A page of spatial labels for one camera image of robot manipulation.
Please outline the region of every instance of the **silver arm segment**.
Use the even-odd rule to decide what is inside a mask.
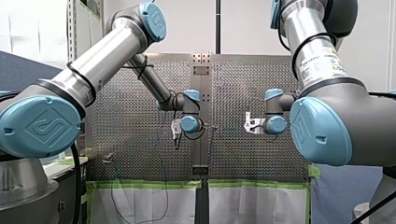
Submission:
[[[99,91],[143,47],[132,28],[118,25],[71,65]],[[67,91],[82,105],[93,100],[90,86],[69,69],[49,82]]]
[[[278,28],[288,39],[301,91],[290,108],[291,134],[312,162],[391,167],[396,102],[370,96],[361,81],[347,75],[335,48],[351,33],[357,10],[357,0],[282,1]],[[277,100],[282,91],[268,93],[269,112],[287,109]],[[275,128],[282,123],[277,120]]]
[[[137,75],[139,75],[143,71],[140,80],[151,92],[151,94],[154,96],[159,104],[168,101],[169,97],[171,97],[171,92],[157,75],[153,67],[142,67],[144,65],[144,62],[145,56],[141,54],[136,54],[134,57],[132,57],[132,59],[128,61],[128,64],[132,67],[137,67],[136,69],[134,69]]]

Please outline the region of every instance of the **metal frame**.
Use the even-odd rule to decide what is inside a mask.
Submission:
[[[205,122],[205,134],[196,141],[190,143],[191,147],[191,179],[201,180],[202,187],[196,190],[196,206],[195,206],[195,223],[209,223],[209,188],[207,180],[210,177],[210,150],[212,148],[213,132],[216,130],[213,126],[213,91],[212,91],[212,78],[213,73],[216,72],[217,68],[213,67],[217,63],[274,63],[274,66],[280,66],[279,63],[285,63],[287,66],[290,65],[290,57],[285,56],[239,56],[239,55],[209,55],[209,54],[148,54],[149,62],[164,61],[164,62],[190,62],[191,67],[190,89],[198,90],[201,94],[201,111],[200,118]],[[264,109],[264,104],[258,105],[261,109]],[[89,108],[87,111],[87,132],[86,132],[86,149],[87,155],[97,160],[100,158],[95,157],[95,145],[93,142],[92,126],[89,125],[93,122],[92,120],[93,109]],[[304,175],[302,177],[286,177],[281,178],[279,176],[266,177],[267,180],[287,181],[287,182],[308,182],[308,162],[304,161]],[[235,176],[233,179],[240,179],[244,177]]]
[[[76,1],[67,1],[67,52],[69,62],[73,62],[77,54],[77,5]]]

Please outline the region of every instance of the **robotic arm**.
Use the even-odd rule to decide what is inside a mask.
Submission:
[[[45,158],[69,148],[96,93],[131,57],[165,36],[163,14],[154,4],[116,13],[111,31],[68,68],[0,103],[0,148],[18,158]]]
[[[391,167],[396,102],[370,96],[361,81],[347,75],[335,48],[351,33],[357,10],[356,0],[275,1],[273,20],[279,21],[272,24],[289,41],[301,93],[295,102],[282,90],[265,93],[263,127],[279,133],[268,128],[270,122],[280,127],[282,112],[290,111],[294,145],[309,161]]]

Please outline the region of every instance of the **pegboard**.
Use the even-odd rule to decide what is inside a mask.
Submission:
[[[150,56],[149,63],[168,88],[183,91],[191,85],[190,58]],[[132,70],[121,69],[104,86],[90,116],[96,155],[89,162],[89,179],[164,180],[163,165],[168,180],[191,179],[190,142],[182,141],[175,150],[174,113],[157,109],[154,97]],[[109,154],[113,163],[103,161]]]
[[[212,62],[209,177],[306,181],[307,163],[295,149],[290,129],[275,137],[246,133],[243,126],[247,111],[253,119],[264,118],[265,91],[298,90],[290,58],[214,55]]]
[[[148,57],[171,90],[197,86],[191,83],[196,75],[190,54]],[[275,138],[244,129],[247,111],[253,118],[263,118],[266,90],[297,90],[290,57],[210,55],[209,67],[211,118],[206,124],[209,135],[201,139],[209,145],[202,150],[209,151],[209,178],[305,182],[307,162],[295,149],[290,131]],[[164,180],[163,164],[169,180],[191,179],[191,142],[183,139],[175,150],[170,130],[173,112],[158,111],[133,71],[121,69],[107,83],[90,116],[96,156],[89,163],[89,179]],[[114,165],[103,162],[110,153]]]

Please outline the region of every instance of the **black cable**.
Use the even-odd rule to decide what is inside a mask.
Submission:
[[[81,79],[84,80],[88,84],[88,86],[90,86],[91,93],[92,93],[92,100],[87,105],[85,105],[85,107],[88,107],[88,106],[92,105],[96,101],[96,89],[95,89],[95,87],[92,85],[92,83],[88,80],[87,77],[83,76],[76,68],[74,68],[72,66],[71,62],[67,63],[66,66],[67,66],[67,68],[70,71],[72,71],[74,74],[76,74],[79,77],[81,77]]]
[[[205,133],[204,121],[203,121],[202,119],[199,119],[199,120],[201,121],[201,130],[200,130],[201,134],[200,134],[198,137],[196,137],[196,138],[190,138],[190,137],[187,136],[186,133],[183,132],[184,136],[185,136],[187,139],[189,139],[189,140],[191,140],[191,141],[195,141],[195,140],[200,139],[200,138],[204,135],[204,133]]]
[[[369,95],[396,99],[396,95],[388,92],[369,92]]]
[[[117,165],[116,165],[116,163],[114,162],[114,159],[113,159],[113,164],[114,164],[114,171],[116,172],[116,177],[117,177],[117,179],[120,181],[120,173],[119,173],[119,170],[117,169]],[[114,200],[114,193],[113,193],[113,185],[114,185],[114,182],[113,183],[111,183],[111,201],[113,201],[113,204],[114,204],[114,207],[116,208],[116,212],[117,212],[117,214],[122,218],[122,220],[124,220],[127,224],[131,224],[129,221],[127,221],[126,219],[125,219],[125,217],[120,213],[120,211],[119,211],[119,208],[117,207],[117,204],[116,204],[116,200]]]
[[[194,102],[194,103],[196,104],[196,106],[198,107],[198,110],[201,110],[201,107],[200,107],[200,105],[198,104],[198,102],[196,102],[196,101],[194,101],[192,98],[190,98],[189,95],[187,95],[187,94],[185,94],[185,93],[183,93],[183,92],[178,92],[178,93],[176,93],[175,91],[172,91],[172,90],[170,90],[170,92],[173,93],[174,96],[175,96],[175,97],[172,99],[172,108],[173,108],[173,110],[174,110],[174,119],[176,118],[177,104],[178,104],[178,99],[177,99],[177,97],[178,97],[179,95],[183,95],[183,96],[189,98],[192,102]]]
[[[396,198],[396,191],[391,193],[388,197],[386,197],[384,200],[376,204],[374,207],[370,208],[363,215],[353,220],[351,224],[360,224],[364,219],[372,215],[374,212],[378,211],[378,209],[382,208],[384,205],[386,205],[395,198]]]
[[[73,215],[73,224],[78,224],[79,210],[81,207],[81,165],[79,164],[79,155],[76,147],[76,143],[71,146],[73,154],[73,162],[75,164],[75,175],[76,175],[76,198],[75,198],[75,209]]]
[[[147,55],[145,55],[145,61],[143,61],[143,64],[141,66],[135,66],[135,67],[131,67],[131,66],[123,66],[122,68],[128,68],[128,69],[141,69],[139,74],[137,75],[137,80],[140,80],[140,78],[142,77],[143,73],[146,70],[146,67],[154,67],[154,64],[148,64],[149,58]]]
[[[157,149],[158,146],[160,145],[160,136],[159,136],[159,132],[157,130]],[[168,174],[166,172],[166,167],[165,164],[163,162],[163,156],[161,157],[161,166],[163,167],[163,175],[165,178],[165,194],[166,194],[166,207],[165,207],[165,211],[163,212],[163,215],[160,218],[156,218],[156,219],[152,219],[152,220],[147,220],[147,221],[141,221],[138,222],[137,224],[143,224],[143,223],[148,223],[148,222],[155,222],[155,221],[161,221],[163,220],[163,218],[166,216],[166,214],[168,213],[168,209],[169,209],[169,194],[168,194]]]
[[[286,49],[287,51],[290,51],[290,48],[285,44],[285,42],[283,41],[282,38],[282,34],[280,33],[280,24],[281,24],[281,20],[282,20],[282,1],[279,0],[279,8],[278,8],[278,17],[277,17],[277,37],[279,38],[279,42],[280,44],[283,46],[284,49]]]
[[[6,92],[4,94],[0,94],[0,102],[12,99],[20,93],[21,93],[20,91],[10,91],[10,92]]]
[[[297,77],[297,71],[296,71],[295,66],[296,66],[296,63],[297,63],[298,54],[300,53],[300,51],[303,49],[303,47],[304,47],[306,44],[310,43],[312,40],[315,40],[315,39],[318,39],[318,38],[322,38],[323,36],[328,36],[328,37],[332,40],[332,43],[333,43],[334,45],[337,44],[337,37],[335,37],[335,35],[324,32],[324,33],[318,33],[318,34],[309,36],[309,37],[308,37],[306,40],[304,40],[304,41],[297,47],[297,49],[294,51],[293,57],[292,57],[292,59],[291,59],[291,70],[292,70],[292,72],[293,72],[293,74],[294,74],[294,77],[295,77],[297,80],[298,80],[298,77]]]
[[[157,148],[159,146],[159,141],[160,141],[160,137],[159,137],[159,132],[157,130]],[[120,180],[120,173],[117,169],[117,165],[114,161],[114,158],[112,159],[112,162],[114,164],[114,170],[116,172],[116,177],[118,180]],[[166,195],[166,206],[165,206],[165,211],[163,212],[163,215],[160,218],[156,218],[156,219],[152,219],[152,220],[146,220],[146,221],[141,221],[137,224],[143,224],[143,223],[148,223],[148,222],[155,222],[155,221],[161,221],[163,220],[163,218],[166,216],[166,214],[168,213],[169,210],[169,193],[168,193],[168,174],[166,172],[166,167],[165,164],[163,162],[163,157],[161,157],[161,165],[163,167],[163,176],[165,179],[165,195]],[[113,184],[111,184],[111,200],[113,201],[114,207],[116,208],[116,212],[117,214],[122,218],[122,220],[124,220],[127,224],[131,224],[128,220],[125,219],[125,217],[120,213],[119,208],[116,205],[116,201],[114,200],[114,194],[113,194]]]

